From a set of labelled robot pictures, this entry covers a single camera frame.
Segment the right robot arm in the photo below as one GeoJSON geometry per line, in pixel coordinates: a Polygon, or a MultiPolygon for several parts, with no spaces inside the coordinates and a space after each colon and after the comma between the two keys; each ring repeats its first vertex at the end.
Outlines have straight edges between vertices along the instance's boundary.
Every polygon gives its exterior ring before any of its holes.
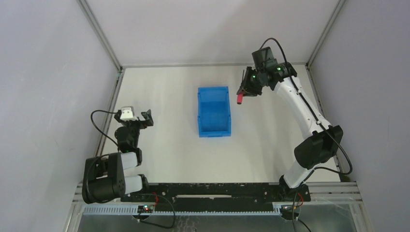
{"type": "Polygon", "coordinates": [[[279,179],[281,195],[286,196],[336,155],[343,130],[332,126],[314,107],[291,64],[281,63],[273,67],[271,73],[246,67],[237,91],[237,103],[241,104],[243,97],[261,95],[263,87],[270,87],[287,103],[304,139],[294,149],[295,162],[279,179]]]}

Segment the red-handled black screwdriver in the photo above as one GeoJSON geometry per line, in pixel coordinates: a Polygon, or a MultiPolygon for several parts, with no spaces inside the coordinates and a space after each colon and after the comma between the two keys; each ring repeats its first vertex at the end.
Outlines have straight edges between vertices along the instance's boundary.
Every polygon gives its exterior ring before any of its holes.
{"type": "Polygon", "coordinates": [[[244,81],[244,77],[245,77],[245,70],[243,70],[242,72],[242,78],[241,78],[241,83],[239,86],[239,89],[237,91],[237,98],[236,98],[236,102],[238,105],[241,105],[243,102],[243,81],[244,81]]]}

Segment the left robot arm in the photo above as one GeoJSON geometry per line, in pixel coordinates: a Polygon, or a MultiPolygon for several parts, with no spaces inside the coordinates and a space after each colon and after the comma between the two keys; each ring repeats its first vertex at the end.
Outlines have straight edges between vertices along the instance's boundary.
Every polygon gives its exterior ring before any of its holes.
{"type": "Polygon", "coordinates": [[[140,131],[154,125],[151,110],[141,112],[141,120],[131,106],[113,113],[121,124],[112,140],[117,152],[86,159],[82,198],[87,204],[107,203],[130,193],[148,193],[149,183],[144,174],[125,175],[125,171],[142,164],[138,147],[140,131]]]}

